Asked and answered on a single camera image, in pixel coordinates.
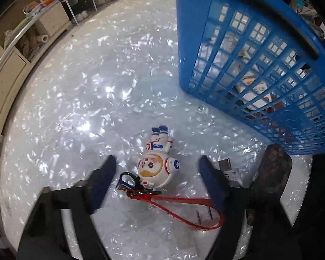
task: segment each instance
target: blue plastic basket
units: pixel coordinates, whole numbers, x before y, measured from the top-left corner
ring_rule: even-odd
[[[306,22],[281,0],[176,2],[181,88],[289,154],[325,153],[325,49]]]

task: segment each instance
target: wall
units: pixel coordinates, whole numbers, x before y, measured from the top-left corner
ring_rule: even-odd
[[[0,17],[0,45],[4,47],[4,32],[13,30],[24,19],[23,9],[32,1],[40,0],[16,0],[10,8]]]

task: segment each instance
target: astronaut keychain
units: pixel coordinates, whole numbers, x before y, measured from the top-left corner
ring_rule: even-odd
[[[203,226],[201,224],[192,223],[176,215],[152,200],[156,199],[177,203],[204,205],[207,206],[209,212],[210,208],[215,209],[211,200],[206,198],[174,198],[159,196],[162,192],[157,191],[157,189],[166,186],[171,181],[173,175],[179,169],[179,161],[168,155],[173,143],[173,138],[168,135],[168,127],[165,125],[153,127],[152,132],[152,136],[146,144],[147,153],[137,164],[139,176],[137,177],[130,172],[123,172],[119,177],[116,189],[127,191],[127,196],[131,199],[143,200],[155,205],[172,217],[177,218],[195,229],[212,230],[221,227],[224,219],[224,215],[221,213],[219,213],[220,218],[214,226]],[[133,185],[123,181],[123,176],[129,176]]]
[[[160,125],[152,128],[152,136],[146,144],[147,153],[137,165],[141,185],[147,189],[167,185],[179,169],[178,160],[169,157],[173,138],[168,135],[168,127]]]

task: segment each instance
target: paper roll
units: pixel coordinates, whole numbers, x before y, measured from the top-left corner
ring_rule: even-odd
[[[36,36],[36,39],[37,39],[37,42],[38,43],[46,43],[49,39],[49,36],[44,34],[44,35],[39,35],[39,36]]]

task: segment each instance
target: cabinet drawer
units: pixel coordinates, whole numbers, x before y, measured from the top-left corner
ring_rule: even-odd
[[[6,97],[15,82],[17,76],[25,66],[25,62],[12,52],[3,68],[0,71],[0,111],[6,100]]]
[[[40,18],[41,24],[47,30],[50,37],[67,23],[68,20],[68,15],[60,2]]]

